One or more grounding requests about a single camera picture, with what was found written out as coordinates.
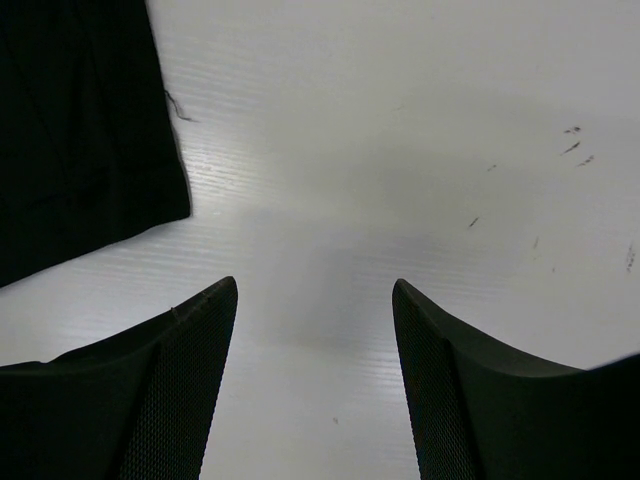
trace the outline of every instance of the scuffed white surface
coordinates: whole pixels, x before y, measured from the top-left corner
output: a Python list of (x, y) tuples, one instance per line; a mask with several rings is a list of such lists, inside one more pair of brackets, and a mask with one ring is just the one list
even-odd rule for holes
[(397, 277), (562, 363), (640, 350), (640, 4), (150, 4), (168, 88), (199, 122), (175, 121), (195, 215), (0, 291), (0, 363), (232, 274), (202, 478), (392, 480), (418, 478)]

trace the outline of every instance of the stain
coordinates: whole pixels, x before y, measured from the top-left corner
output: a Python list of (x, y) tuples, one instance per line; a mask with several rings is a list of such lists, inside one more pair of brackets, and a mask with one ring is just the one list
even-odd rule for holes
[(582, 143), (582, 142), (576, 142), (576, 143), (574, 143), (571, 147), (567, 148), (564, 152), (562, 152), (562, 153), (560, 154), (560, 156), (562, 156), (562, 155), (566, 155), (566, 154), (567, 154), (567, 153), (569, 153), (569, 152), (573, 152), (576, 148), (578, 148), (578, 147), (580, 146), (580, 144), (581, 144), (581, 143)]
[(596, 159), (596, 157), (594, 155), (591, 155), (589, 158), (587, 158), (584, 162), (576, 165), (577, 167), (584, 167), (585, 165), (589, 165), (591, 162), (593, 162)]
[(187, 117), (184, 114), (184, 111), (182, 110), (182, 107), (180, 106), (180, 104), (176, 101), (175, 98), (173, 98), (171, 96), (171, 94), (169, 93), (168, 90), (164, 91), (165, 95), (167, 96), (167, 99), (169, 99), (169, 101), (171, 102), (171, 104), (173, 105), (173, 109), (176, 112), (176, 117), (178, 117), (180, 120), (184, 120), (185, 122), (195, 122), (197, 123), (193, 118), (191, 117)]
[(629, 245), (629, 251), (627, 252), (627, 273), (631, 273), (633, 264), (636, 261), (636, 250), (633, 247), (633, 242)]

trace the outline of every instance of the white tabletop surface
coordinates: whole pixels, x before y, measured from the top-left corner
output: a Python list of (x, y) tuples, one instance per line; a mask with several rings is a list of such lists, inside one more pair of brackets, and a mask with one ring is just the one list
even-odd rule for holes
[(149, 1), (194, 216), (2, 289), (0, 364), (234, 275), (202, 478), (417, 480), (396, 278), (561, 363), (640, 350), (638, 2)]

